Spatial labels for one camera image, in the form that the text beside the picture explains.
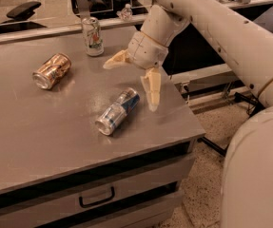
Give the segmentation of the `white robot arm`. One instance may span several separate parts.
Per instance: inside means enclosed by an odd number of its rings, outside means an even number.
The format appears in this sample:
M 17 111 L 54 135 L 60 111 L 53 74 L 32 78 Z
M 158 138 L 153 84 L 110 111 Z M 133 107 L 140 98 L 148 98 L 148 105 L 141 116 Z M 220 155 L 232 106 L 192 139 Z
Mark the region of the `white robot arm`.
M 264 109 L 246 121 L 227 149 L 221 228 L 273 228 L 273 34 L 216 0 L 155 0 L 128 48 L 106 68 L 135 65 L 151 107 L 160 101 L 158 67 L 174 37 L 193 25 Z

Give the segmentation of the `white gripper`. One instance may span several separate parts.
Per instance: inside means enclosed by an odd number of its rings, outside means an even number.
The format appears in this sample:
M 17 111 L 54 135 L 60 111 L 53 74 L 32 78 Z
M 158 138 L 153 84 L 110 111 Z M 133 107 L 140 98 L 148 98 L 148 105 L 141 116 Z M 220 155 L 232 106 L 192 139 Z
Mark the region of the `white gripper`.
M 146 93 L 148 108 L 154 112 L 160 103 L 161 74 L 159 67 L 168 54 L 168 49 L 137 31 L 128 44 L 127 50 L 121 50 L 108 59 L 104 69 L 113 69 L 133 63 L 146 69 L 146 75 L 141 77 L 142 86 Z

